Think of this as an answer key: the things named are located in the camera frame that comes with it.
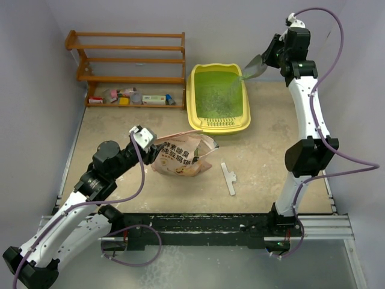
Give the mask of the pink cat litter bag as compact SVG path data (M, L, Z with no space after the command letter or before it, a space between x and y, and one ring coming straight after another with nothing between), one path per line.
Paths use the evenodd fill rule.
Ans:
M155 141L163 145L154 163L153 171L163 175L196 176L210 169L209 154L219 148L217 142L200 130L179 132Z

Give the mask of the grey metal litter scoop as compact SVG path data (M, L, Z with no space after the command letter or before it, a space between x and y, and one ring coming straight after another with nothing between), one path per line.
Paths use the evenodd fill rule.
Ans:
M242 80L253 79L261 76L267 69L262 56L256 55L242 70Z

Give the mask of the white bag sealing clip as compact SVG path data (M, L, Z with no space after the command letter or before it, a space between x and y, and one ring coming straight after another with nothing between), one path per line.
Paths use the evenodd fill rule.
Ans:
M235 196L235 189L233 187L233 183L236 182L237 178L234 171L228 171L226 163L221 163L221 169L224 175L224 179L226 181L227 188L229 190L229 194L231 196Z

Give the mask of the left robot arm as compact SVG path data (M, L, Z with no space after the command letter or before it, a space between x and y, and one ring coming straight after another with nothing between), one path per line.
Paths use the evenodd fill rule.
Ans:
M78 253L99 237L117 236L130 229L124 215L108 197L117 179L129 169L152 164L163 144L136 141L121 149L114 141L101 143L87 171L62 207L29 241L10 246L3 259L14 275L12 287L50 288L59 272Z

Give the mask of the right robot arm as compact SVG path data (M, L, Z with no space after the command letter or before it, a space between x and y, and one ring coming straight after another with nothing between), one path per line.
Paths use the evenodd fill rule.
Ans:
M318 176L333 158L339 140L332 138L324 124L318 100L316 84L318 71L312 60L307 60L310 31L290 27L280 35L275 34L268 49L263 53L264 64L280 69L292 96L298 121L299 140L285 153L288 171L282 193L273 204L276 216L270 218L267 227L273 235L282 235L289 228L298 212L308 179Z

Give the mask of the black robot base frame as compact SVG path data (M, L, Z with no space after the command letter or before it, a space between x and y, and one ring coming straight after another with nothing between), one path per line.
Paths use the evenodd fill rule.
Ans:
M289 237L298 235L297 219L279 220L268 213L122 213L112 205L97 213L126 237L126 250L147 246L241 246L287 252Z

